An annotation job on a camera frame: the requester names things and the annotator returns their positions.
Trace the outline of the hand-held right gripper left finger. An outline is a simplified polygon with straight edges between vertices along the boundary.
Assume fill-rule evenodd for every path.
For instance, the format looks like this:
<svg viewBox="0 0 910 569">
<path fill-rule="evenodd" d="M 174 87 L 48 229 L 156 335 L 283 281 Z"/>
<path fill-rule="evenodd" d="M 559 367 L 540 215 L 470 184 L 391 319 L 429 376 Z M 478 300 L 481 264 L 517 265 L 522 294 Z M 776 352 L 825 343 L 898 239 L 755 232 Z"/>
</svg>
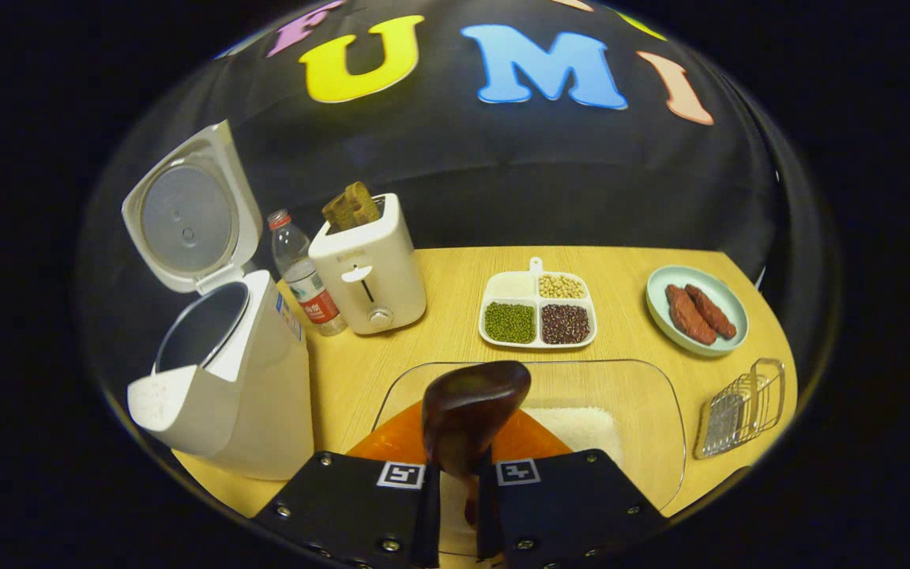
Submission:
<svg viewBox="0 0 910 569">
<path fill-rule="evenodd" d="M 319 451 L 258 511 L 257 526 L 346 568 L 437 568 L 441 476 L 416 402 L 349 454 Z"/>
</svg>

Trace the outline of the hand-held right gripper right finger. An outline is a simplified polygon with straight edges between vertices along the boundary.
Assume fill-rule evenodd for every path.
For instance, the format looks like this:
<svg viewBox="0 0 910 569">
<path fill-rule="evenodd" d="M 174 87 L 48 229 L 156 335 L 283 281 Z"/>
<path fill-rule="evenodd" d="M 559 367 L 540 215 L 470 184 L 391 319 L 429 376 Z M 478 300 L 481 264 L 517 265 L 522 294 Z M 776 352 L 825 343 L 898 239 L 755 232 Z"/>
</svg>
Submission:
<svg viewBox="0 0 910 569">
<path fill-rule="evenodd" d="M 622 469 L 595 407 L 517 410 L 479 465 L 477 558 L 505 568 L 603 568 L 665 527 Z"/>
</svg>

